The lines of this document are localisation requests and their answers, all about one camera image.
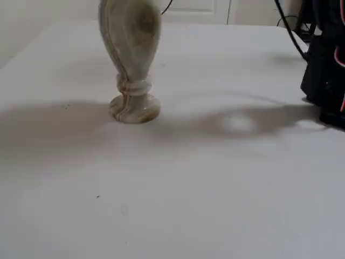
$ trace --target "white table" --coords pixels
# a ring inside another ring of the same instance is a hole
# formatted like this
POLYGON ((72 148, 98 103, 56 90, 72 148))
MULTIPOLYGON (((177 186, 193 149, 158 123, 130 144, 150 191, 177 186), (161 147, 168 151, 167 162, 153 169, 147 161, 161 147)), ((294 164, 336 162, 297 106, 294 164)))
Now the white table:
POLYGON ((345 135, 302 100, 286 31, 163 29, 145 125, 108 115, 96 22, 0 71, 0 258, 344 258, 345 135))

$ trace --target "white door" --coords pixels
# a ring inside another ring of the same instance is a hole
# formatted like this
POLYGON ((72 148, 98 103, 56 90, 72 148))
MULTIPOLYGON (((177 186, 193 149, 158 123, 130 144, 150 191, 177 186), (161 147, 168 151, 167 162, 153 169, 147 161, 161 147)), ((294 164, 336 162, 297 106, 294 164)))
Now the white door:
MULTIPOLYGON (((162 10, 170 0, 161 0, 162 10)), ((230 0, 173 0, 165 22, 227 24, 230 0)))

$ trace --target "vase base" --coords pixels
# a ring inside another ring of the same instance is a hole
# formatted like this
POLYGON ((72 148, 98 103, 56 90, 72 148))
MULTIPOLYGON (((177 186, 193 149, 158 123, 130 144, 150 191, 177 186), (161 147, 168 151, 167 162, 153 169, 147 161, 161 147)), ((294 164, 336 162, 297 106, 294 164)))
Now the vase base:
POLYGON ((110 103, 111 115, 120 122, 140 124, 157 118, 161 105, 150 94, 143 96, 117 96, 110 103))

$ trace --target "marble vase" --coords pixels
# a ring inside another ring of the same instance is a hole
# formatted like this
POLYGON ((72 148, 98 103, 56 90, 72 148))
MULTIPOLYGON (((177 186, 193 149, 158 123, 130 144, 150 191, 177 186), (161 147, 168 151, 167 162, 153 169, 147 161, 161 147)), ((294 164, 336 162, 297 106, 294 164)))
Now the marble vase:
POLYGON ((161 34, 161 13, 153 0, 101 0, 99 25, 117 71, 121 95, 110 104, 112 116, 138 124, 155 119, 159 101, 148 92, 149 69, 161 34))

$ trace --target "black cable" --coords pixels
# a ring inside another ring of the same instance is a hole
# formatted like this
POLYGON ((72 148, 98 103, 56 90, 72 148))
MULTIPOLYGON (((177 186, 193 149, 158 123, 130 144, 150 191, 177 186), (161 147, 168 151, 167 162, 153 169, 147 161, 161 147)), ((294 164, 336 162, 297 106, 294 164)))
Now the black cable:
MULTIPOLYGON (((285 16, 285 18, 290 18, 290 17, 298 18, 296 15, 287 15, 287 16, 285 16)), ((282 18, 279 19, 279 21, 277 22, 277 25, 276 25, 276 26, 279 26, 281 20, 282 20, 282 18)))
MULTIPOLYGON (((296 18, 296 19, 298 19, 298 16, 296 16, 296 15, 287 15, 287 16, 285 16, 285 18, 296 18)), ((279 21, 277 22, 276 27, 279 26, 281 20, 282 20, 282 18, 279 19, 279 21)), ((306 23, 303 23, 303 24, 308 29, 308 32, 310 32, 310 30, 311 30, 310 27, 306 23)))
POLYGON ((282 10, 282 8, 281 8, 281 5, 280 5, 280 3, 279 3, 279 0, 274 0, 274 1, 275 1, 275 4, 277 5, 277 8, 278 8, 278 11, 279 11, 279 13, 280 13, 281 19, 282 19, 282 21, 283 21, 283 23, 284 23, 284 25, 285 25, 285 28, 286 28, 287 32, 289 33, 289 36, 290 36, 290 38, 291 38, 291 40, 292 40, 292 43, 295 45, 296 49, 297 49, 298 52, 301 54, 301 57, 302 57, 305 61, 307 61, 306 55, 305 55, 304 52, 301 50, 301 47, 298 45, 298 43, 297 43, 295 37, 293 36, 292 30, 291 30, 289 24, 287 23, 287 20, 286 20, 286 18, 285 18, 285 15, 284 15, 284 12, 283 12, 283 10, 282 10))
POLYGON ((164 15, 168 11, 172 3, 173 3, 173 0, 170 0, 170 3, 168 4, 167 8, 162 12, 162 15, 164 15))

